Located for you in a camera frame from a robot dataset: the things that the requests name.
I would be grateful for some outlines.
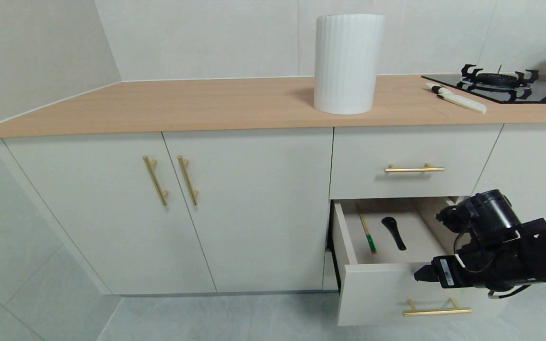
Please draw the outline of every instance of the black glass cooktop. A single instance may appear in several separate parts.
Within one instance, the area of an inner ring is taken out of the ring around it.
[[[422,76],[496,103],[546,103],[546,75],[538,71],[481,73],[476,65],[465,65],[462,73]]]

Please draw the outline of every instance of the black spoon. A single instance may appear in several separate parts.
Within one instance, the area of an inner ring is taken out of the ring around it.
[[[392,216],[386,216],[381,220],[383,225],[386,226],[386,228],[389,230],[391,235],[393,236],[393,239],[395,240],[395,244],[397,244],[397,248],[401,251],[406,250],[406,245],[401,240],[401,236],[399,235],[399,230],[397,229],[397,221]]]

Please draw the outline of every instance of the gold handle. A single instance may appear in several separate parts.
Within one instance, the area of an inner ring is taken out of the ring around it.
[[[161,190],[161,187],[159,185],[159,181],[157,181],[157,177],[155,176],[155,165],[157,164],[157,160],[149,160],[148,156],[143,156],[143,161],[145,162],[145,166],[147,166],[147,170],[149,171],[149,175],[151,176],[151,181],[153,181],[153,186],[155,186],[155,191],[157,192],[158,196],[161,200],[161,205],[167,206],[167,200],[165,197],[167,197],[167,190]]]
[[[472,313],[473,309],[464,307],[461,308],[457,304],[455,298],[451,297],[450,302],[452,303],[453,308],[442,308],[442,309],[416,309],[414,301],[408,300],[410,305],[410,310],[402,311],[404,317],[408,316],[423,316],[423,315],[449,315],[449,314],[468,314]]]
[[[394,164],[390,164],[385,168],[385,173],[419,173],[419,172],[444,172],[444,167],[433,167],[429,162],[425,163],[422,168],[395,168]]]
[[[184,177],[184,182],[187,184],[189,194],[191,195],[191,201],[193,201],[193,206],[197,206],[197,194],[199,190],[193,189],[191,185],[191,180],[189,179],[189,173],[187,173],[187,166],[189,165],[189,160],[183,158],[182,155],[178,155],[178,163],[180,164],[180,169],[182,170],[182,176]]]

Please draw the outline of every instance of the ribbed white vase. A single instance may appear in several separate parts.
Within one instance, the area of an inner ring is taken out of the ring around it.
[[[314,106],[338,115],[372,108],[385,16],[317,18]]]

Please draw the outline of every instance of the wooden countertop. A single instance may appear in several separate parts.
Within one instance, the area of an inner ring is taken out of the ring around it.
[[[316,110],[313,78],[121,82],[0,123],[0,138],[289,127],[546,123],[546,104],[498,104],[478,114],[438,99],[418,75],[379,76],[372,110]]]

